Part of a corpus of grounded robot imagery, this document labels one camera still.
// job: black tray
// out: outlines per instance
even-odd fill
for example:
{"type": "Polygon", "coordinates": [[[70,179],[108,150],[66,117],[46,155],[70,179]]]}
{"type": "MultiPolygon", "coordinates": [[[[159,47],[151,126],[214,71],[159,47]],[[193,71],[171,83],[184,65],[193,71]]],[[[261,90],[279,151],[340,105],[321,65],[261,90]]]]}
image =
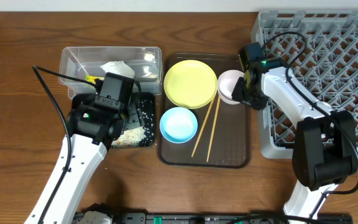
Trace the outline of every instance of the black tray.
{"type": "MultiPolygon", "coordinates": [[[[241,70],[238,56],[176,53],[168,58],[165,66],[165,68],[167,68],[166,71],[174,64],[183,60],[199,60],[204,62],[215,71],[217,76],[227,70],[241,70]]],[[[219,106],[209,162],[206,162],[217,101],[218,93],[216,93],[213,107],[209,113],[194,157],[191,157],[191,154],[209,104],[202,108],[192,110],[198,120],[198,130],[190,141],[183,144],[174,144],[159,134],[157,153],[162,162],[169,165],[221,168],[242,168],[248,164],[251,156],[250,108],[244,105],[229,105],[223,101],[220,102],[219,106]]],[[[176,105],[167,98],[164,91],[162,93],[161,102],[161,114],[164,114],[164,112],[170,108],[176,107],[176,105]]]]}

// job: light blue bowl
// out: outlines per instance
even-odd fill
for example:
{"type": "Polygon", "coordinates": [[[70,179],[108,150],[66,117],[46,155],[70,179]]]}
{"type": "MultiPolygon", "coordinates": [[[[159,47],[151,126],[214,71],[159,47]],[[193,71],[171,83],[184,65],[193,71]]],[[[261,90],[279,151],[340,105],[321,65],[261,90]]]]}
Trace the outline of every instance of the light blue bowl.
{"type": "Polygon", "coordinates": [[[197,118],[186,108],[176,107],[167,110],[160,120],[162,136],[172,143],[184,143],[197,132],[197,118]]]}

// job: chopstick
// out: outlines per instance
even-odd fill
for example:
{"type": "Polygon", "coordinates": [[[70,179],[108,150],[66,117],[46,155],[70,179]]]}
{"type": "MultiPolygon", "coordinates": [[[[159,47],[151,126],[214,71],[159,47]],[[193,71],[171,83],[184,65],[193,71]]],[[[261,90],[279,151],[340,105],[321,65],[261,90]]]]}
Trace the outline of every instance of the chopstick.
{"type": "Polygon", "coordinates": [[[207,162],[209,161],[209,153],[211,153],[212,140],[214,139],[215,124],[216,124],[216,118],[218,117],[219,103],[220,103],[220,102],[221,102],[221,97],[218,96],[218,103],[216,104],[216,109],[215,109],[214,124],[212,125],[211,139],[209,140],[208,156],[207,156],[207,158],[206,158],[206,161],[207,161],[207,162]]]}
{"type": "Polygon", "coordinates": [[[212,105],[214,104],[214,100],[215,100],[215,96],[214,96],[214,98],[211,100],[211,102],[209,104],[209,108],[208,108],[208,111],[206,112],[203,125],[202,125],[200,133],[198,134],[198,137],[197,137],[196,145],[194,146],[193,153],[191,154],[192,157],[194,156],[194,153],[196,152],[198,142],[200,141],[201,135],[203,134],[204,127],[205,127],[205,124],[206,124],[206,120],[208,119],[209,112],[211,111],[212,105]]]}

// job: gray wire rack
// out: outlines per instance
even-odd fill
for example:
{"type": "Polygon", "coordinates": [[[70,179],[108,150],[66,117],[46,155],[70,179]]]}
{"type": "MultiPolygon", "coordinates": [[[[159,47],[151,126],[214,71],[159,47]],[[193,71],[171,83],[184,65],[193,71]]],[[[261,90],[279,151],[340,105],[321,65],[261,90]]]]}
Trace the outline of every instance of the gray wire rack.
{"type": "MultiPolygon", "coordinates": [[[[358,11],[260,12],[251,39],[262,43],[285,31],[300,32],[308,39],[305,54],[293,64],[293,73],[317,99],[353,114],[358,150],[358,11]]],[[[290,61],[303,44],[296,35],[284,35],[267,44],[265,55],[290,61]]],[[[291,158],[295,128],[274,101],[259,111],[258,122],[262,154],[272,159],[291,158]]]]}

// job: wooden tabletop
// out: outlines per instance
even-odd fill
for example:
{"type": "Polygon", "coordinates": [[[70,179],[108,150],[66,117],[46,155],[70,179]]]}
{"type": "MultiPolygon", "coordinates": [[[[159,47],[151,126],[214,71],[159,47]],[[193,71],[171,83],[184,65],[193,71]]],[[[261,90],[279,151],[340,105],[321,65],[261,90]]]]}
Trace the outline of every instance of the wooden tabletop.
{"type": "MultiPolygon", "coordinates": [[[[67,46],[157,46],[174,52],[236,54],[250,43],[257,13],[0,12],[0,223],[23,223],[56,163],[64,131],[31,65],[58,71],[67,46]]],[[[65,114],[71,102],[56,77],[45,80],[65,114]]],[[[256,112],[252,159],[239,170],[168,166],[152,147],[110,150],[78,209],[93,203],[149,212],[245,213],[279,210],[296,178],[290,160],[264,158],[256,112]]],[[[357,175],[339,189],[351,188],[357,175]]],[[[332,195],[323,212],[351,213],[358,192],[332,195]]]]}

